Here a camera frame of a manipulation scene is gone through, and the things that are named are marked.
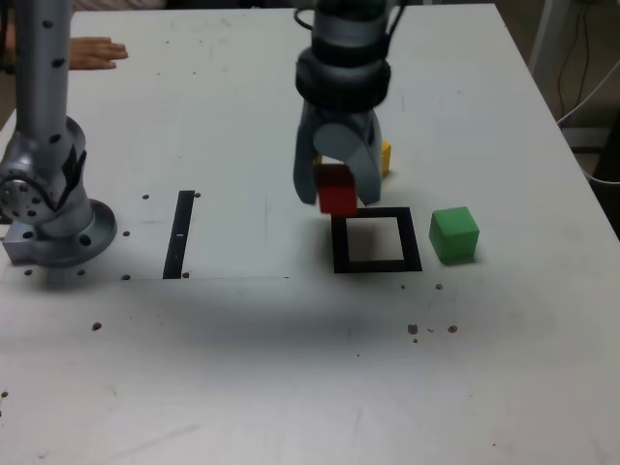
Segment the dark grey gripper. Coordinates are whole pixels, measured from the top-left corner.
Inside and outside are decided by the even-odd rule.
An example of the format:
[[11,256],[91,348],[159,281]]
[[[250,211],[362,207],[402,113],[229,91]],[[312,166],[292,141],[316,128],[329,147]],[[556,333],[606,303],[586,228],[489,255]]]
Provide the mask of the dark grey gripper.
[[[325,125],[316,131],[321,124]],[[299,199],[310,205],[317,197],[314,162],[318,151],[315,147],[322,155],[349,168],[355,179],[357,196],[364,205],[380,200],[382,138],[374,110],[349,113],[303,104],[296,135],[293,179]]]

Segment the person's hand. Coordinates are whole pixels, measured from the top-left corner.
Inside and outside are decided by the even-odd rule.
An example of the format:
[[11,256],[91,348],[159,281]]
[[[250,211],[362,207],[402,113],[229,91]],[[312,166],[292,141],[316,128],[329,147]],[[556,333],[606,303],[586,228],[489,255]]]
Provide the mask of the person's hand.
[[129,57],[125,45],[109,37],[81,37],[70,40],[70,69],[79,71],[109,70],[118,60]]

